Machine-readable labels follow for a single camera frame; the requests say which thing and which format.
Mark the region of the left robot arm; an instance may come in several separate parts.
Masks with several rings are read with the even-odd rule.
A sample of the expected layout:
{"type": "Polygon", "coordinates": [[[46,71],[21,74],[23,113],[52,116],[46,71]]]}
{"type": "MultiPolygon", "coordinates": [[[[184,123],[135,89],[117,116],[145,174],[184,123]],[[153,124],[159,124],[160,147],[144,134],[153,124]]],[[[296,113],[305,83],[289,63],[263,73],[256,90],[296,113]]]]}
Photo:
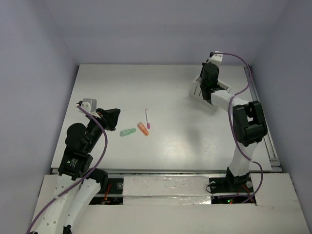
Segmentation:
{"type": "Polygon", "coordinates": [[[97,193],[106,191],[108,174],[91,167],[91,151],[106,131],[116,129],[120,109],[82,111],[88,125],[72,124],[66,133],[65,150],[58,168],[52,200],[34,218],[40,224],[28,229],[29,234],[70,234],[97,193]]]}

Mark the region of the orange utility knife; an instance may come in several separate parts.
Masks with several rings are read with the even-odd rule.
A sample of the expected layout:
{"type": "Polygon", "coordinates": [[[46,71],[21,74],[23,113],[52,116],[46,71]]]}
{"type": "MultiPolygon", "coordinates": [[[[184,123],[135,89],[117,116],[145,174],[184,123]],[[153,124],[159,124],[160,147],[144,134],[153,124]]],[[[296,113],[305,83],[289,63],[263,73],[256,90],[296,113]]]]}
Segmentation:
{"type": "Polygon", "coordinates": [[[148,136],[149,135],[149,131],[147,130],[147,128],[145,127],[145,125],[142,123],[142,122],[139,122],[137,124],[138,128],[143,132],[143,134],[145,136],[148,136]]]}

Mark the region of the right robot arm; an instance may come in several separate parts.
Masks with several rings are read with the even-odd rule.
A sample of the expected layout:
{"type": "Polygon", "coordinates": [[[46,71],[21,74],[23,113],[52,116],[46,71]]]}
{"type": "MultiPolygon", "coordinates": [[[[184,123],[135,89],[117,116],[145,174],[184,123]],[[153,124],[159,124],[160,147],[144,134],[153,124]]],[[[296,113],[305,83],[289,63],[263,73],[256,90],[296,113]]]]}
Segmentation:
{"type": "Polygon", "coordinates": [[[218,75],[216,64],[203,63],[199,76],[200,89],[205,101],[228,113],[235,150],[225,177],[210,178],[208,187],[212,194],[236,193],[250,181],[249,166],[254,162],[254,151],[268,133],[268,128],[261,103],[230,94],[219,85],[218,75]]]}

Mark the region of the green utility knife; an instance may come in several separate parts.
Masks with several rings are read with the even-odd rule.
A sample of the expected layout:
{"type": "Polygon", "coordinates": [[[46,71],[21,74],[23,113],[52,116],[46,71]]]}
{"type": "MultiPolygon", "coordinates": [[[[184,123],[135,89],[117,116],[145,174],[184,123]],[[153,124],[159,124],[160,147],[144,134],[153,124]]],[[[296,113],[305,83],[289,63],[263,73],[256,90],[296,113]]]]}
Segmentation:
{"type": "Polygon", "coordinates": [[[136,131],[137,131],[136,128],[131,128],[131,129],[122,130],[122,131],[120,131],[120,136],[121,136],[121,137],[125,137],[125,136],[128,136],[128,135],[130,135],[130,134],[135,133],[136,131]]]}

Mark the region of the purple capped white marker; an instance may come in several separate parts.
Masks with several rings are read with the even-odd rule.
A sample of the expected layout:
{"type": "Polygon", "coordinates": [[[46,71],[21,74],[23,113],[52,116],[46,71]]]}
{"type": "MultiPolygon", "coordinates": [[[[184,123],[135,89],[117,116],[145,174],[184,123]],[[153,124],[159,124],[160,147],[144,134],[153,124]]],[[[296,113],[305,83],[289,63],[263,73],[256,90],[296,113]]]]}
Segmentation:
{"type": "Polygon", "coordinates": [[[148,118],[148,109],[145,109],[145,116],[146,116],[147,129],[150,129],[150,122],[149,122],[149,118],[148,118]]]}

